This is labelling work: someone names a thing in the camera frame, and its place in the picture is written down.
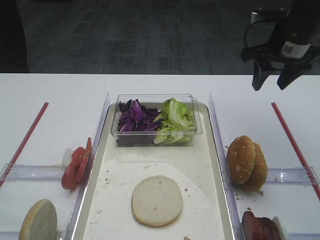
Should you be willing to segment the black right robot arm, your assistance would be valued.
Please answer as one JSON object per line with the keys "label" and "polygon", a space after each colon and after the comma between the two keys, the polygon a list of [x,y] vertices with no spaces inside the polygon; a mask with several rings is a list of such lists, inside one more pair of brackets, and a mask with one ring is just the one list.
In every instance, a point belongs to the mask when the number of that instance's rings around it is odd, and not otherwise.
{"label": "black right robot arm", "polygon": [[[245,63],[254,62],[252,87],[261,89],[265,80],[279,72],[277,85],[281,90],[313,68],[312,60],[319,55],[314,39],[320,35],[320,2],[318,0],[294,0],[287,12],[281,10],[257,10],[260,17],[244,31],[244,48],[240,54]],[[249,29],[257,24],[274,23],[267,43],[249,46]]]}

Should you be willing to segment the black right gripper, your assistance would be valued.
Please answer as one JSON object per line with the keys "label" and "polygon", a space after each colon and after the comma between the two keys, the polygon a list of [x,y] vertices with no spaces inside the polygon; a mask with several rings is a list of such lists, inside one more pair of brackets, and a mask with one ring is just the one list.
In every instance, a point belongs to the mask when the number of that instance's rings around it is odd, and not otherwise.
{"label": "black right gripper", "polygon": [[267,44],[244,47],[240,54],[243,62],[253,61],[253,79],[252,87],[259,91],[265,80],[274,73],[281,72],[277,85],[281,90],[288,87],[297,78],[313,68],[311,62],[318,56],[318,48],[311,46],[300,58],[290,58],[274,53]]}

